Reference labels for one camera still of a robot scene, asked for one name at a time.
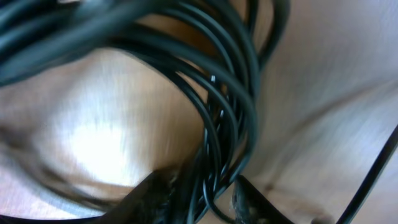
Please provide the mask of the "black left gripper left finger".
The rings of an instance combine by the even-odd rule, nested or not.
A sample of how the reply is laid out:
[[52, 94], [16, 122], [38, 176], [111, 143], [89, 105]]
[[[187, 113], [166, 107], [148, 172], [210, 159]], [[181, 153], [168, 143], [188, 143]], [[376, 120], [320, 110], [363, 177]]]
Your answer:
[[172, 199], [181, 171], [158, 169], [143, 179], [119, 204], [93, 221], [94, 224], [168, 223]]

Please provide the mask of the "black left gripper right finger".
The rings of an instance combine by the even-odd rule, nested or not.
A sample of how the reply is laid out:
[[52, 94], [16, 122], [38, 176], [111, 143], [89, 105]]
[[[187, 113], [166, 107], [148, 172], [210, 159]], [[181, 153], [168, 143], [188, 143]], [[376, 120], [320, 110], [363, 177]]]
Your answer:
[[293, 224], [243, 175], [234, 181], [232, 204], [235, 223], [239, 224]]

